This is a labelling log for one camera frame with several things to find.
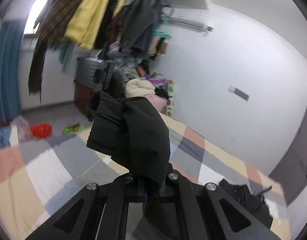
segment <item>patchwork bedspread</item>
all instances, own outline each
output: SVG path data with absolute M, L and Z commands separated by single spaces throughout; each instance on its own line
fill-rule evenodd
M 252 193 L 265 193 L 274 220 L 271 230 L 289 240 L 290 225 L 281 186 L 252 166 L 224 152 L 208 140 L 162 115 L 170 131 L 174 169 L 192 182 L 247 184 Z M 86 147 L 91 128 L 77 134 L 28 141 L 0 150 L 0 225 L 11 240 L 23 240 L 89 182 L 112 182 L 128 170 L 102 153 Z M 142 212 L 134 208 L 126 239 L 159 239 L 142 230 Z

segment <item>brown striped garment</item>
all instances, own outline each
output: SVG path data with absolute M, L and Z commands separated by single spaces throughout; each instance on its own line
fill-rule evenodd
M 29 73 L 29 94 L 40 94 L 41 98 L 42 71 L 47 48 L 57 49 L 81 2 L 82 0 L 56 0 L 41 23 Z

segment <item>clear plastic bag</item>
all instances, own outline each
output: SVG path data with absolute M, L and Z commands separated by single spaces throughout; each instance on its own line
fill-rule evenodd
M 22 115 L 19 115 L 15 119 L 13 119 L 11 124 L 17 126 L 19 142 L 24 142 L 33 139 L 29 122 Z

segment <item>window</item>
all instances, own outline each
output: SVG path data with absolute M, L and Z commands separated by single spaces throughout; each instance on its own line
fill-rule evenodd
M 31 11 L 29 13 L 29 17 L 26 23 L 26 27 L 24 28 L 23 34 L 35 34 L 39 28 L 39 24 L 34 29 L 34 23 L 36 19 L 38 18 L 41 10 L 46 5 L 48 0 L 36 0 L 31 8 Z

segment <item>triangular cutout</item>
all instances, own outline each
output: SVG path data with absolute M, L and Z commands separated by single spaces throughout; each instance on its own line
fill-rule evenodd
M 243 214 L 236 210 L 236 208 L 234 208 L 227 200 L 221 198 L 219 202 L 232 231 L 239 232 L 240 230 L 251 225 L 251 222 Z
M 84 202 L 85 200 L 82 198 L 78 200 L 68 211 L 55 221 L 53 226 L 65 231 L 66 233 L 72 232 Z

